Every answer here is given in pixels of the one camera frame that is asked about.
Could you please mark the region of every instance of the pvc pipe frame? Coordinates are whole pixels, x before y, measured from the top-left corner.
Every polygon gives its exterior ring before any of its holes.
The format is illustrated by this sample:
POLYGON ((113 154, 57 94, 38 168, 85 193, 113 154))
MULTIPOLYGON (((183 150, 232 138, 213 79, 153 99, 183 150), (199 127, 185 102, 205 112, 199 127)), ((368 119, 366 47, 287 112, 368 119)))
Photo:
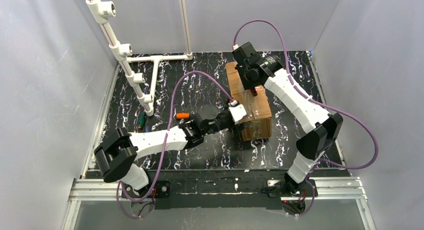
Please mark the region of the pvc pipe frame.
POLYGON ((102 2, 100 0, 86 0, 94 19, 96 22, 100 25, 101 30, 104 33, 104 36, 106 37, 109 47, 113 52, 113 55, 115 56, 116 60, 118 60, 119 64, 121 65, 122 69, 125 72, 125 77, 129 82, 129 85, 134 89, 137 99, 140 102, 140 104, 143 106, 144 111, 148 116, 153 115, 153 102, 155 99, 155 92, 156 92, 156 82, 158 77, 158 69, 159 69, 159 63, 160 61, 169 61, 169 60, 192 60, 193 59, 193 53, 191 50, 191 44, 190 44, 190 36, 189 36, 189 30, 188 30, 188 23, 187 23, 187 14, 186 14, 186 6, 185 6, 185 0, 179 0, 180 1, 180 9, 182 14, 182 23, 184 26, 184 33, 185 33, 185 42, 186 42, 186 48, 187 53, 183 55, 155 55, 155 56, 148 56, 148 57, 128 57, 133 54, 132 48, 129 44, 121 44, 112 27, 109 23, 109 17, 114 17, 116 15, 115 5, 113 2, 102 2), (133 62, 153 62, 153 75, 151 79, 151 87, 150 87, 150 94, 144 94, 142 89, 140 88, 139 84, 144 83, 144 78, 142 73, 134 73, 129 63, 133 62))

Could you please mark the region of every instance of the white wall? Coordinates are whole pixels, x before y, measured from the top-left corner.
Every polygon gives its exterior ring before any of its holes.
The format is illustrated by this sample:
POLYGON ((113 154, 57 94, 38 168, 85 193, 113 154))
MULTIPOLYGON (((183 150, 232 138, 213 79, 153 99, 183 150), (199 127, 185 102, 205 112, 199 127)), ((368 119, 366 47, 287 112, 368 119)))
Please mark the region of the white wall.
MULTIPOLYGON (((113 1, 110 23, 121 43, 134 53, 185 52, 179 0, 113 1)), ((284 33, 289 50, 312 50, 339 0, 185 0, 193 52, 230 52, 238 27, 252 19, 267 19, 284 33)), ((251 41, 257 50, 282 50, 270 26, 246 27, 239 43, 251 41)))
MULTIPOLYGON (((422 229, 424 202, 423 0, 340 0, 315 50, 330 105, 361 117, 380 154, 362 179, 378 229, 422 229)), ((372 156, 367 134, 345 122, 349 165, 372 156)))
POLYGON ((57 230, 115 61, 84 0, 0 0, 1 229, 57 230))

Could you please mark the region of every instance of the brown box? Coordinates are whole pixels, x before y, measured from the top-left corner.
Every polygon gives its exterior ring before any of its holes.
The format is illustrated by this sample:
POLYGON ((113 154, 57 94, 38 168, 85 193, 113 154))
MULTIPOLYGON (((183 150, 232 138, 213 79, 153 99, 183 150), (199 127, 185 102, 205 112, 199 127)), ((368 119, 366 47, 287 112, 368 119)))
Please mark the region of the brown box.
POLYGON ((271 137, 272 114, 265 89, 257 86, 257 96, 253 96, 250 90, 244 90, 236 65, 235 61, 227 63, 225 69, 231 96, 243 104, 247 112, 247 116, 239 122, 249 123, 241 137, 244 141, 267 139, 271 137))

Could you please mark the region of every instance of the black marble table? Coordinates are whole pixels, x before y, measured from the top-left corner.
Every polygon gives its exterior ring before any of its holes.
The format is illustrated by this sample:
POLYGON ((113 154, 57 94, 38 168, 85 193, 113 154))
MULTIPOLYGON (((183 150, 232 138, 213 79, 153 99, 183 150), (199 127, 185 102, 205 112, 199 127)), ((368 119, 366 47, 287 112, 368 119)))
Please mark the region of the black marble table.
MULTIPOLYGON (((283 52, 274 52, 284 59, 283 52)), ((312 67, 305 51, 290 51, 289 65, 296 81, 321 101, 312 67)), ((177 81, 187 72, 198 70, 208 73, 229 91, 225 64, 233 62, 231 52, 194 53, 191 61, 165 61, 159 65, 154 115, 146 117, 145 126, 150 131, 167 128, 172 91, 177 81)), ((144 93, 150 92, 153 63, 136 62, 132 64, 136 73, 143 73, 146 83, 141 84, 144 93)), ((222 131, 205 137, 203 144, 188 150, 168 151, 165 153, 162 169, 288 169, 295 159, 296 141, 305 135, 299 122, 290 111, 271 92, 266 93, 272 112, 272 137, 253 141, 242 141, 229 131, 222 131)), ((187 77, 176 94, 176 112, 195 112, 204 104, 223 108, 225 95, 204 76, 187 77)), ((107 137, 115 128, 125 127, 129 132, 137 132, 137 122, 143 108, 136 94, 127 82, 122 69, 119 70, 115 89, 109 105, 108 116, 103 131, 107 137)), ((139 166, 157 169, 160 153, 140 158, 139 166)), ((324 158, 341 162, 337 148, 333 145, 324 158)), ((331 167, 322 163, 320 167, 331 167)))

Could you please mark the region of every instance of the orange object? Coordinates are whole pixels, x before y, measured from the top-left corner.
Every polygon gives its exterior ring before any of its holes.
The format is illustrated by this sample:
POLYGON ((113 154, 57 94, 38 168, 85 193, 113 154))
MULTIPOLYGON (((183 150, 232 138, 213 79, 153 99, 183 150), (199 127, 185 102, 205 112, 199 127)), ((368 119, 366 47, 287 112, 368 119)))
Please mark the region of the orange object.
POLYGON ((176 119, 188 119, 190 117, 190 114, 188 113, 177 113, 176 119))

